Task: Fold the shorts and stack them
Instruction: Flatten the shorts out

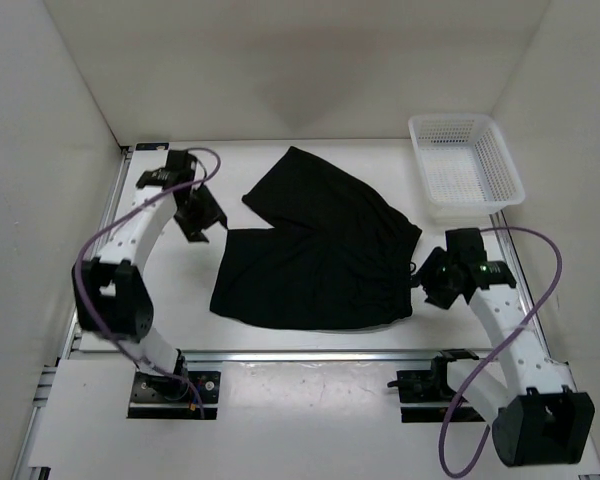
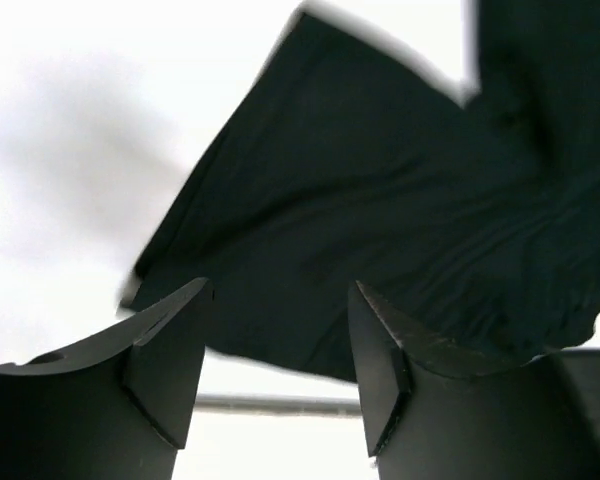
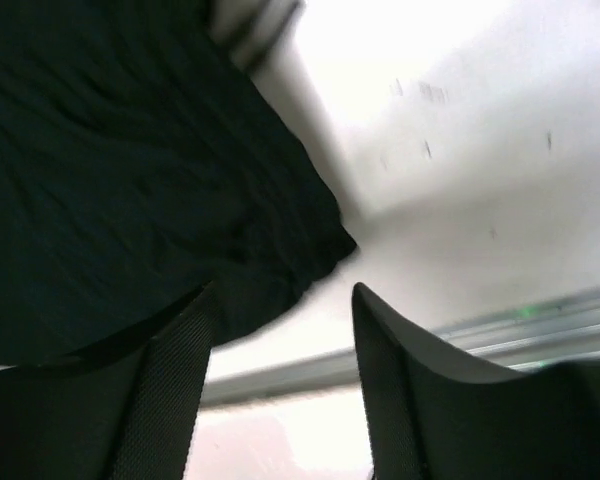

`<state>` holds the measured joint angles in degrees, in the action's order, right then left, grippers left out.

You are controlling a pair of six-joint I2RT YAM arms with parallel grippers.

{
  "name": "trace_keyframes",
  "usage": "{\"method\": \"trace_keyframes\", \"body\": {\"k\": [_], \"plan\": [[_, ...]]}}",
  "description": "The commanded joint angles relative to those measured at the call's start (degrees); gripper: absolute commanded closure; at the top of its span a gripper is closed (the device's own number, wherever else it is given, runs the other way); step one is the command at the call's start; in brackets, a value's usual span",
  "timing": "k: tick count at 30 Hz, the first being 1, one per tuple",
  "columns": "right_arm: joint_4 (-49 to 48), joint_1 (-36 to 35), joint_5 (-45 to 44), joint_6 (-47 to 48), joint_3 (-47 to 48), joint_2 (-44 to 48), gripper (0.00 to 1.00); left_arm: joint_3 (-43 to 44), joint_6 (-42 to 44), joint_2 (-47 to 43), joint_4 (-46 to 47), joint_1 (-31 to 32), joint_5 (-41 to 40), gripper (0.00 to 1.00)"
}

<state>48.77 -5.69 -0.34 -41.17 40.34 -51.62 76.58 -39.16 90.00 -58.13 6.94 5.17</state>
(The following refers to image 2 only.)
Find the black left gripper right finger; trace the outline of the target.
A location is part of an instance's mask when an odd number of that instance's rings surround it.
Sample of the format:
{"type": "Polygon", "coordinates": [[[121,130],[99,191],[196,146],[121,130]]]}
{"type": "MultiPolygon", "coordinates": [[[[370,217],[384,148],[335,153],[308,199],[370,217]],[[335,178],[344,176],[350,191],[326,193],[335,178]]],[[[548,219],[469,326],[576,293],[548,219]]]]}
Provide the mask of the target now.
{"type": "Polygon", "coordinates": [[[600,350],[524,365],[464,348],[354,283],[348,321],[383,479],[600,479],[600,350]]]}

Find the black shorts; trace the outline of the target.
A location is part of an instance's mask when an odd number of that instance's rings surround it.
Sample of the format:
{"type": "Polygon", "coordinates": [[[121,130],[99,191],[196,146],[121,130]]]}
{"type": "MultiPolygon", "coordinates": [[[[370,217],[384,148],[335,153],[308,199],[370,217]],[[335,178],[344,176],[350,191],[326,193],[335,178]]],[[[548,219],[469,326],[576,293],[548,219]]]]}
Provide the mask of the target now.
{"type": "Polygon", "coordinates": [[[197,277],[207,345],[353,381],[347,288],[527,360],[600,313],[600,1],[481,1],[459,105],[303,7],[137,260],[143,310],[197,277]]]}

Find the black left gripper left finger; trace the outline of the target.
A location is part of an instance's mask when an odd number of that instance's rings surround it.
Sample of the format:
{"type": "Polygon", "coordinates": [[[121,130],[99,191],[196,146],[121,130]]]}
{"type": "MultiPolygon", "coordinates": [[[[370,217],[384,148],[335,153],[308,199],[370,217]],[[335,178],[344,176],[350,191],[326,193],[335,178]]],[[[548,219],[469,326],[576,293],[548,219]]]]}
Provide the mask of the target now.
{"type": "Polygon", "coordinates": [[[170,478],[213,298],[199,278],[86,339],[0,365],[0,480],[170,478]]]}

